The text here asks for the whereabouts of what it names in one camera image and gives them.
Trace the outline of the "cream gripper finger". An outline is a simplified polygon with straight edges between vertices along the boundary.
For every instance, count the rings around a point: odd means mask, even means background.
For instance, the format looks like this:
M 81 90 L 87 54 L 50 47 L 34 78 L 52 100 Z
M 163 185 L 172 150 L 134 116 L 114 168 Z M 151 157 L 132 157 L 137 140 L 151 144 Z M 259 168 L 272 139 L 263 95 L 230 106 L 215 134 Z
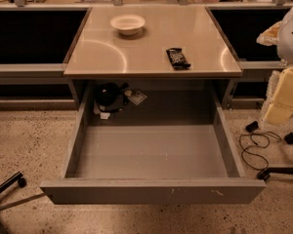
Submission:
M 281 22 L 280 21 L 276 22 L 271 27 L 266 29 L 263 33 L 261 33 L 257 37 L 256 42 L 263 46 L 277 45 L 279 42 L 278 34 L 279 34 L 280 26 L 281 26 Z
M 263 106 L 263 121 L 271 125 L 284 124 L 293 114 L 293 65 L 282 72 L 274 71 Z

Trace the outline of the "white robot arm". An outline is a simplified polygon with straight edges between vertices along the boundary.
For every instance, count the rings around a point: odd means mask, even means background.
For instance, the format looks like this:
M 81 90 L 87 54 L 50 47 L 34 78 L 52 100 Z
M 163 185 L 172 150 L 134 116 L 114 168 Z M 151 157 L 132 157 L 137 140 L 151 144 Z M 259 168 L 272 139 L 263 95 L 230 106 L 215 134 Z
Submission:
M 261 33 L 256 42 L 264 46 L 276 45 L 278 56 L 288 64 L 267 99 L 268 109 L 263 117 L 268 124 L 282 125 L 293 114 L 293 7 L 282 21 Z

